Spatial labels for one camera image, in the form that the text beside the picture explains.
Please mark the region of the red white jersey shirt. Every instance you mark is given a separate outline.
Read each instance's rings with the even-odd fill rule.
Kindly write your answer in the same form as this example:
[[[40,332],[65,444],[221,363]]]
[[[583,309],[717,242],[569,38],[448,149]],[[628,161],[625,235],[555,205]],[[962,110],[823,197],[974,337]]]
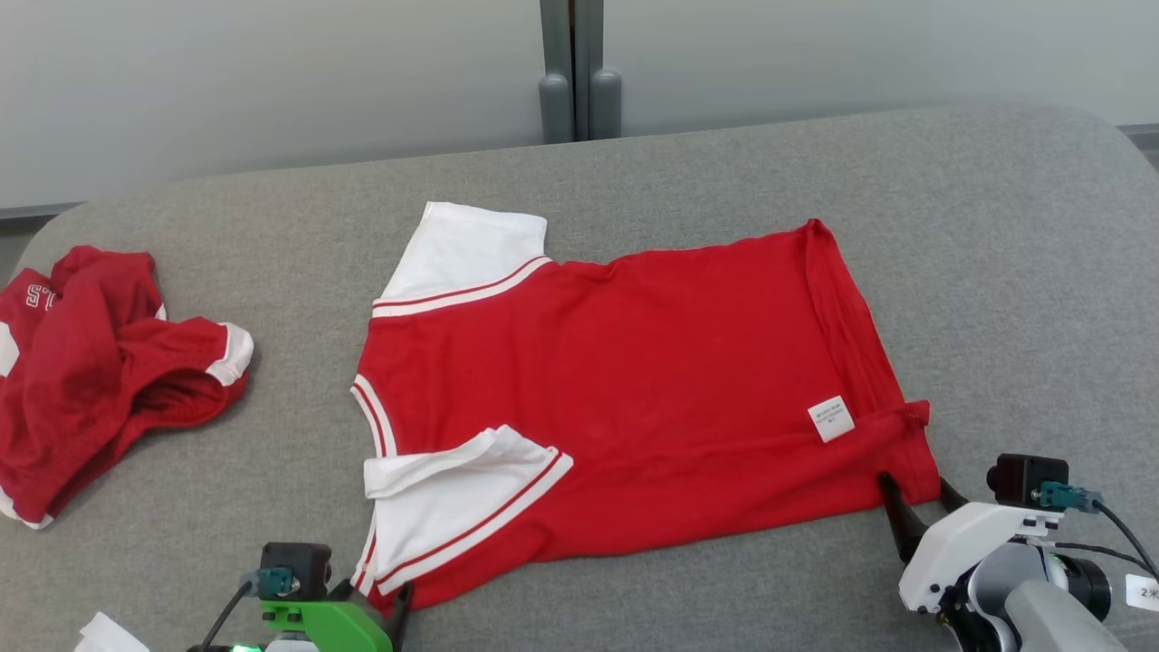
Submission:
[[[938,499],[821,220],[608,264],[542,217],[427,203],[374,301],[352,396],[374,455],[351,585],[423,609],[526,564],[620,556]]]

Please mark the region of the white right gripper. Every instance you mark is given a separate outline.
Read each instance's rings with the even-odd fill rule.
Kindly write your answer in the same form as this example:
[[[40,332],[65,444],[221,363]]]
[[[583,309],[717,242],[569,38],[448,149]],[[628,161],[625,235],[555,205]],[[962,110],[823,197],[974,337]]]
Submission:
[[[1060,525],[1060,513],[970,503],[939,478],[938,501],[948,514],[924,532],[923,520],[889,472],[880,475],[887,520],[899,561],[906,564],[899,598],[909,611],[941,611],[943,589],[1016,536],[1042,539]]]

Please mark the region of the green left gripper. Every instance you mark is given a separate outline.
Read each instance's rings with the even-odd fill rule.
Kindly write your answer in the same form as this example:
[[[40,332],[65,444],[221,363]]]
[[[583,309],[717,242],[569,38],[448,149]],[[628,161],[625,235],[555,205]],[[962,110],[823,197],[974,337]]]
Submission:
[[[326,599],[265,599],[263,620],[274,630],[264,652],[395,652],[403,649],[411,610],[413,585],[403,583],[389,607],[389,635],[376,620],[348,601],[356,593],[350,580]]]

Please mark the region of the red white-trimmed shorts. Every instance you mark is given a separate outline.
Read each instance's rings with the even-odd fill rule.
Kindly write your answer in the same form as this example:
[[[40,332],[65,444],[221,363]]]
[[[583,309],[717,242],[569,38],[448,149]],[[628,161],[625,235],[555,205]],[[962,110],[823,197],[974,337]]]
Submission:
[[[0,290],[0,514],[41,530],[153,430],[214,420],[255,342],[172,321],[148,252],[74,246]]]

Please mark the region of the grey double partition post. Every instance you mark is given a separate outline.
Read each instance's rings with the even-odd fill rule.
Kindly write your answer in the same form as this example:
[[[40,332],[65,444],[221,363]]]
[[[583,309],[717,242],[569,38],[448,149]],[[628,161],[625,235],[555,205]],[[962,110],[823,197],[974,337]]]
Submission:
[[[545,74],[539,79],[546,144],[622,135],[624,79],[605,64],[606,0],[538,0]]]

